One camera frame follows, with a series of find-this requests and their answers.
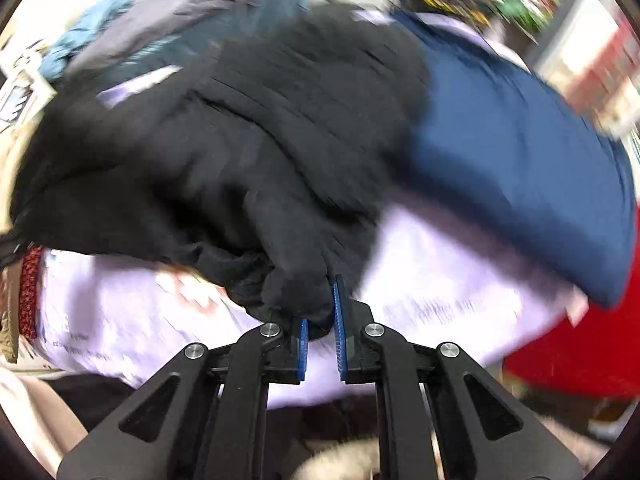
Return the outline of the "black quilted jacket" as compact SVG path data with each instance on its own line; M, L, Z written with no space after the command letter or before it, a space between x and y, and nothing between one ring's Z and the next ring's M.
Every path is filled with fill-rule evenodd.
M21 240L198 271L262 321L333 322L424 110L419 41L349 4L191 58L115 106L58 92L18 165Z

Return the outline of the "purple floral bed sheet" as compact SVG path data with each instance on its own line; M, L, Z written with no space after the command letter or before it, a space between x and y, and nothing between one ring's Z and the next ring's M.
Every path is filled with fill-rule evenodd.
M99 101L115 106L127 87ZM259 322L198 271L47 248L38 346L63 370L139 387L181 347L236 341ZM388 192L370 257L348 289L419 344L458 338L481 360L521 347L582 295L446 208Z

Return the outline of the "red cabinet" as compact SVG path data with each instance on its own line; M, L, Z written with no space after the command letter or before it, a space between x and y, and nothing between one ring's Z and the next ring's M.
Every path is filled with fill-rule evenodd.
M508 356L504 369L529 385L594 398L639 394L639 263L613 310L590 304L574 325L564 320Z

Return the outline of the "red patterned rug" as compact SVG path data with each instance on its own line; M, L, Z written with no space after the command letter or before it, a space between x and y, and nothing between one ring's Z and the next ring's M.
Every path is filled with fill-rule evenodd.
M20 293L18 294L18 329L27 339L37 338L38 283L43 248L29 248L22 260Z

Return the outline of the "navy blue pillow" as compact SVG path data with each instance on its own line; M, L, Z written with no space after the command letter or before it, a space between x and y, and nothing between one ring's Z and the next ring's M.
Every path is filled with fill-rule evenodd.
M432 16L399 11L430 73L402 177L578 286L622 300L637 239L631 164L537 76Z

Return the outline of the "blue crumpled cloth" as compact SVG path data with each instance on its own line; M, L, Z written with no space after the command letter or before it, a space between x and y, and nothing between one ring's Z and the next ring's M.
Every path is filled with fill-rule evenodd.
M101 0L85 10L43 55L40 75L50 84L59 81L70 61L133 4L134 0Z

